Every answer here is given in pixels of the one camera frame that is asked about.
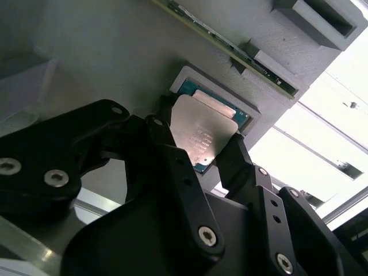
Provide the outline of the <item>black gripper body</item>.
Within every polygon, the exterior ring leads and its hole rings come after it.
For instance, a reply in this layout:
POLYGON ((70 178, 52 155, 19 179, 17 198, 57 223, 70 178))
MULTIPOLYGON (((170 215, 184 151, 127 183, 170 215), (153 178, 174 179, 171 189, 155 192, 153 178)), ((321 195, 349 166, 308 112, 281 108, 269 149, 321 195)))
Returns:
POLYGON ((225 241, 217 263, 200 264, 184 248, 179 224, 148 195, 79 231, 64 253, 61 274, 269 275, 249 210, 211 193, 206 197, 225 241))

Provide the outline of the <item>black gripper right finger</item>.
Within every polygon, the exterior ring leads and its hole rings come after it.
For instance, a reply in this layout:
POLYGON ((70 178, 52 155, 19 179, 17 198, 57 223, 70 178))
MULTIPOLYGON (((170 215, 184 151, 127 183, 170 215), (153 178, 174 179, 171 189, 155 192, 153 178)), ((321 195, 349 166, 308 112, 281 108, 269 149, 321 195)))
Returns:
POLYGON ((216 156, 227 198, 247 208, 251 275, 367 275, 334 233, 290 187, 274 192, 252 163, 241 134, 216 156))

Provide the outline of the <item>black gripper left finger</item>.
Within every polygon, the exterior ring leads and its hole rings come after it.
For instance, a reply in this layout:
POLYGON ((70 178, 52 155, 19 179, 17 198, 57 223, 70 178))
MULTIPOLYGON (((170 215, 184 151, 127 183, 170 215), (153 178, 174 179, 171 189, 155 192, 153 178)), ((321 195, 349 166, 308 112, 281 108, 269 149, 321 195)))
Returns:
POLYGON ((126 204, 155 196, 200 264, 221 259, 225 245, 216 219, 168 124, 132 116, 108 99, 1 138, 1 213, 40 221, 63 217, 82 176, 111 159, 125 162, 127 183, 136 190, 126 204))

